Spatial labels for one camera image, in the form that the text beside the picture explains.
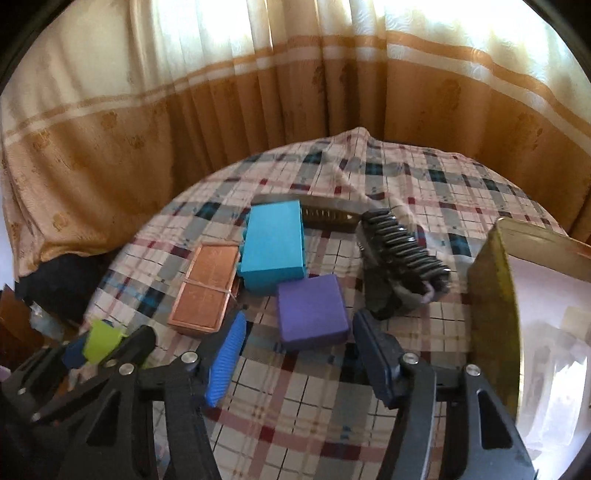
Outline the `green toy brick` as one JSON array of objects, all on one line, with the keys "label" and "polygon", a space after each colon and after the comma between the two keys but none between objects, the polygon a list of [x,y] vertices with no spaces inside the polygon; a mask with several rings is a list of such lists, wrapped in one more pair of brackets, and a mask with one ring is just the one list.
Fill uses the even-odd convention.
[{"label": "green toy brick", "polygon": [[92,320],[87,329],[87,337],[82,350],[84,358],[90,364],[99,364],[122,341],[125,333],[109,321]]}]

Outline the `copper pink case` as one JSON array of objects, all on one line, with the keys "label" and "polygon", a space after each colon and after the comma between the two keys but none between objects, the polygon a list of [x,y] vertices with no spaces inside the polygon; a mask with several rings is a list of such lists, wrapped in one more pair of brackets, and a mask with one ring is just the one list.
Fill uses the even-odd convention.
[{"label": "copper pink case", "polygon": [[239,246],[211,241],[197,245],[169,314],[167,325],[177,332],[200,337],[221,329],[239,290]]}]

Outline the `purple block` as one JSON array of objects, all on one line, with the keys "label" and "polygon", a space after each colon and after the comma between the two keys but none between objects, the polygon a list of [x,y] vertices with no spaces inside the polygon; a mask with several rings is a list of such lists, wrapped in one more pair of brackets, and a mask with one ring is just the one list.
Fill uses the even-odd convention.
[{"label": "purple block", "polygon": [[277,287],[277,323],[287,351],[346,342],[349,315],[334,274],[281,283]]}]

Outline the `blue toy brick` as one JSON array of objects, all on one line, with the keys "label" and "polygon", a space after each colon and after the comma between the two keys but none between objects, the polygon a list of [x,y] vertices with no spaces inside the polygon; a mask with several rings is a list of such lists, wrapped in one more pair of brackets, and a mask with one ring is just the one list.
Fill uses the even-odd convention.
[{"label": "blue toy brick", "polygon": [[250,208],[238,275],[245,289],[259,296],[274,295],[280,283],[308,276],[300,202],[290,200]]}]

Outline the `brown comb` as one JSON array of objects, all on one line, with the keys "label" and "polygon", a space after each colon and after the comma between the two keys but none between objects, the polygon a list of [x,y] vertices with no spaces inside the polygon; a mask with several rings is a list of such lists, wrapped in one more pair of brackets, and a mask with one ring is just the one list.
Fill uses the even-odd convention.
[{"label": "brown comb", "polygon": [[287,201],[300,202],[304,227],[341,233],[355,232],[362,214],[369,209],[351,200],[294,193],[257,194],[250,203],[256,206]]}]

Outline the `gold metal tray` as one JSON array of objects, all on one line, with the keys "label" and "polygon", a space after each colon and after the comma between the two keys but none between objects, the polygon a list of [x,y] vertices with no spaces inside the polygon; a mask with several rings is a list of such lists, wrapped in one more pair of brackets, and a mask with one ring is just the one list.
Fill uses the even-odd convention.
[{"label": "gold metal tray", "polygon": [[500,218],[468,269],[473,363],[541,479],[590,476],[590,248]]}]

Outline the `beige orange curtain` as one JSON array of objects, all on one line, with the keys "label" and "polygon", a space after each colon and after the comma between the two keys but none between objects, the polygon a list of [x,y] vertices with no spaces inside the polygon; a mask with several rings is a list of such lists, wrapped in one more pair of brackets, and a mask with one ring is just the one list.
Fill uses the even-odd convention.
[{"label": "beige orange curtain", "polygon": [[1,94],[16,276],[206,175],[356,127],[459,152],[590,237],[590,79],[523,1],[75,1]]}]

